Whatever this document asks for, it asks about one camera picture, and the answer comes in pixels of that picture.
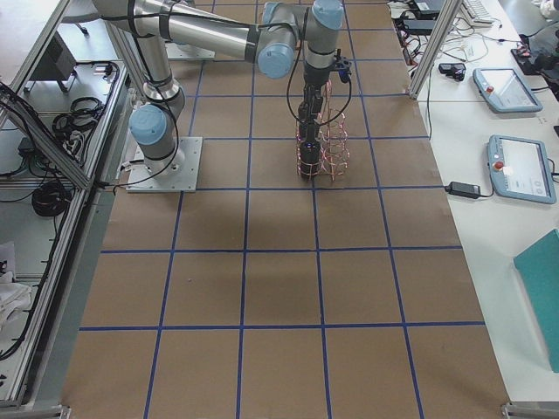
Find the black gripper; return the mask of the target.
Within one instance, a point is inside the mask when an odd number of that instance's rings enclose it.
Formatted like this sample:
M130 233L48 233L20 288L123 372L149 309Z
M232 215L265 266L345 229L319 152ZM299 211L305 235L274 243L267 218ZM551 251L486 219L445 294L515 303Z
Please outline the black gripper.
M332 66L316 68L312 65L304 65L304 91L303 101L312 106L312 112L317 118L323 108L323 88L329 80Z

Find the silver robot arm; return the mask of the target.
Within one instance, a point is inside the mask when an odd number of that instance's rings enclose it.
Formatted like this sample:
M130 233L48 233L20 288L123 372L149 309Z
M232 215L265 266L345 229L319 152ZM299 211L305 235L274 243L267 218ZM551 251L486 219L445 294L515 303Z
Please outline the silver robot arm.
M344 8L339 1L309 6L268 2L260 24L248 24L193 7L190 1L96 1L100 17L129 33L144 71L148 101L171 102L182 92L170 69L165 45L212 51L255 64L270 79L289 75L295 51L305 52L303 99L292 115L297 122L298 171L304 179L321 165L319 137L323 100L331 72L348 77L337 50Z

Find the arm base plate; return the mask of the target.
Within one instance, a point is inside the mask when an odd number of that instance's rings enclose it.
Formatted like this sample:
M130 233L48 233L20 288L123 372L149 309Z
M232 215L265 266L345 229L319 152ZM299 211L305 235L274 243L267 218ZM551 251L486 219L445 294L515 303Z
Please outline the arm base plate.
M131 193L195 192L203 148L202 137L181 136L178 151L162 161L145 159L139 146L131 167L126 190Z

